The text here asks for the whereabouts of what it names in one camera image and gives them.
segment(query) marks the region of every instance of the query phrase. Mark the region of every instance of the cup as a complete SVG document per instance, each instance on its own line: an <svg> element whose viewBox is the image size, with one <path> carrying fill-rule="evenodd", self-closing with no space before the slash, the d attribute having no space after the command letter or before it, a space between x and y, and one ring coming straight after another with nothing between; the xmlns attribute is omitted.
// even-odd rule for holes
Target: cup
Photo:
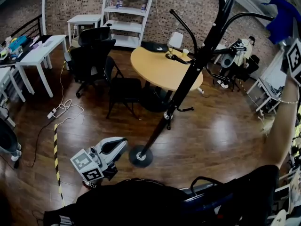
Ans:
<svg viewBox="0 0 301 226"><path fill-rule="evenodd" d="M188 49L183 49L182 57L186 57L188 54L189 54L189 50Z"/></svg>

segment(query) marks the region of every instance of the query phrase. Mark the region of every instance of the round wooden table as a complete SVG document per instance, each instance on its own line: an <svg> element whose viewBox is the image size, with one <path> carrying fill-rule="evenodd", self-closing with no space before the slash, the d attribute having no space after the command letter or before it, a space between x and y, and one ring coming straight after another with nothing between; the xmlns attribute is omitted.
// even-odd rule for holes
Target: round wooden table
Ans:
<svg viewBox="0 0 301 226"><path fill-rule="evenodd" d="M191 60L187 56L182 57L182 53L175 49L173 54L185 61ZM165 57L165 53L150 52L142 47L138 47L132 52L131 63L136 72L146 80L141 98L142 106L153 112L165 111L167 106L162 101L167 103L172 92L178 89L189 65L168 59ZM197 89L202 82L203 74L201 72L190 90Z"/></svg>

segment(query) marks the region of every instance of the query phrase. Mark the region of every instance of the black railing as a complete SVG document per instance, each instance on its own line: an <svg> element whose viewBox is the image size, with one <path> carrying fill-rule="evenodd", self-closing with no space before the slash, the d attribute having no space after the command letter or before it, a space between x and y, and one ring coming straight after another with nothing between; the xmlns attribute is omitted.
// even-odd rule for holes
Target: black railing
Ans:
<svg viewBox="0 0 301 226"><path fill-rule="evenodd" d="M27 28L28 26L30 26L30 28L28 28L25 32L23 32L22 34L20 34L19 36L22 36L24 34L26 34L27 32L30 32L30 34L26 34L27 37L35 37L37 35L39 35L40 37L42 36L42 31L41 31L41 24L40 24L40 18L42 17L42 14L40 14L39 16L33 18L32 20L30 20L29 22L25 23L22 27L18 28L16 31L14 31L10 37L14 37L16 34L18 34L19 32L21 32L22 30L24 30L25 28Z"/></svg>

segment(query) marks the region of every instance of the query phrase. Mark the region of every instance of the person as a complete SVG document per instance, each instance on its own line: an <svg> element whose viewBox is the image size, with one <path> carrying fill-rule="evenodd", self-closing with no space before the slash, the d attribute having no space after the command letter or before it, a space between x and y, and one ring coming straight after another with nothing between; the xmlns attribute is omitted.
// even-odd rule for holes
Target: person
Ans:
<svg viewBox="0 0 301 226"><path fill-rule="evenodd" d="M246 68L246 60L250 58L252 55L252 46L255 44L255 38L253 36L250 36L249 39L242 39L243 46L246 47L246 51L239 51L236 55L233 64L228 68L222 68L220 71L220 76L225 77L225 73L227 71L228 75L227 77L232 79L232 77L236 74L236 71L238 68L243 65L244 68ZM223 88L228 88L228 82L223 82L221 80L218 80L217 83L221 85Z"/></svg>
<svg viewBox="0 0 301 226"><path fill-rule="evenodd" d="M290 76L282 100L299 100L298 86ZM187 194L152 180L134 178L115 185L97 185L95 189L84 183L75 203L45 212L44 225L101 225L116 221L148 224L177 220L186 223L197 220L201 225L265 225L279 169L294 135L296 114L297 104L279 104L257 168L241 178L206 189L200 197L208 202L204 207L190 200L183 204L190 198ZM209 210L220 205L217 215Z"/></svg>

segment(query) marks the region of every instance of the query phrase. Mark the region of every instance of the blue cloth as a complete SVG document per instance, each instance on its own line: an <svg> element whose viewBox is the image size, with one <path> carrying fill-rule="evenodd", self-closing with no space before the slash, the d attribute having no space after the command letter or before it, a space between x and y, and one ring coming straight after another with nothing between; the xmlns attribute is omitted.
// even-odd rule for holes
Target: blue cloth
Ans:
<svg viewBox="0 0 301 226"><path fill-rule="evenodd" d="M275 4L278 9L276 18L266 27L271 33L269 40L273 44L278 44L288 36L292 36L293 18L295 17L298 23L301 22L301 16L297 9L285 0L271 0L269 3L263 4Z"/></svg>

